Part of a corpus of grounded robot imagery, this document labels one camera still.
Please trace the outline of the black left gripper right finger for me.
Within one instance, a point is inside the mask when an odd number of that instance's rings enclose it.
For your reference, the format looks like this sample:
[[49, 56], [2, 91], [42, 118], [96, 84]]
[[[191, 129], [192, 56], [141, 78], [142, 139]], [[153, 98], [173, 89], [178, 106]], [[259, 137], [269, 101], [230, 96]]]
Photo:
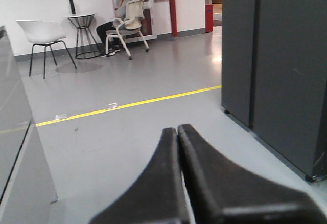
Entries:
[[305, 192], [234, 163], [192, 125], [179, 125], [178, 138], [196, 223], [323, 223], [323, 212]]

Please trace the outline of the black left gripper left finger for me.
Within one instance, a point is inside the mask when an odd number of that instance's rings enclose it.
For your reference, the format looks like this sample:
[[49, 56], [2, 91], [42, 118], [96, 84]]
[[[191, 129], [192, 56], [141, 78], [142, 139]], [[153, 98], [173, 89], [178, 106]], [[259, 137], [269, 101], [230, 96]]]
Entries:
[[137, 180], [90, 223], [189, 223], [174, 128], [162, 130], [151, 160]]

